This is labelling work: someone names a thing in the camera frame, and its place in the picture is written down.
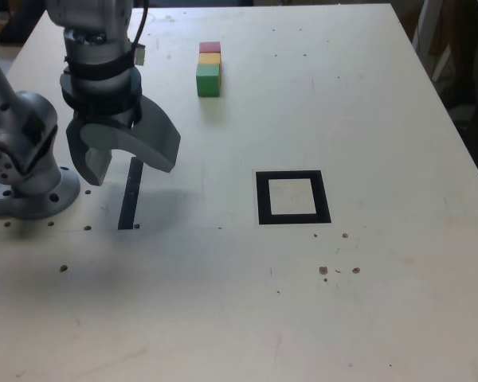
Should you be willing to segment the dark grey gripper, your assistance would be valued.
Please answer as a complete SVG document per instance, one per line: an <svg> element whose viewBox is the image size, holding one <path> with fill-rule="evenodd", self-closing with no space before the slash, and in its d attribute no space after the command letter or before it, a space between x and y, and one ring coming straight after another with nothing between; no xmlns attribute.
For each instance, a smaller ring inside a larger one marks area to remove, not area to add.
<svg viewBox="0 0 478 382"><path fill-rule="evenodd" d="M94 186L104 182L111 150L126 151L148 166L169 173L181 140L168 115L145 96L137 109L119 114L76 112L66 135L73 165Z"/></svg>

